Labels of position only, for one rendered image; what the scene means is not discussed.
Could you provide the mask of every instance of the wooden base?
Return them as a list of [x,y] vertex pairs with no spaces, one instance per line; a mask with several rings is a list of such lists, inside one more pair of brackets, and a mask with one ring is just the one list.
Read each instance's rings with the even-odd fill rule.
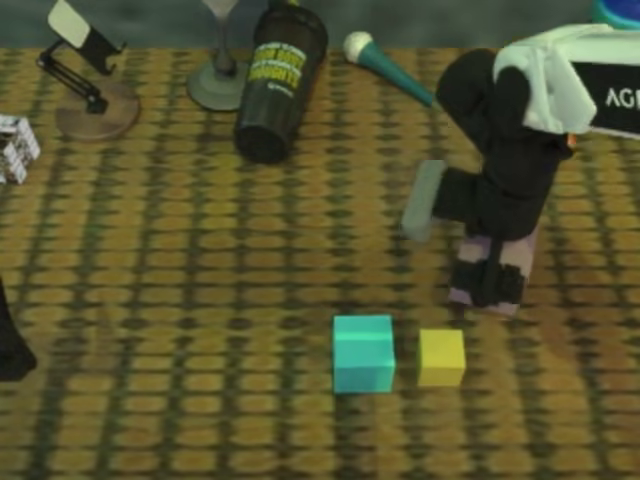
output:
[[138,120],[140,99],[135,91],[122,83],[96,82],[96,87],[109,102],[102,115],[86,111],[84,98],[68,92],[56,109],[56,126],[60,133],[81,142],[100,142],[123,135]]

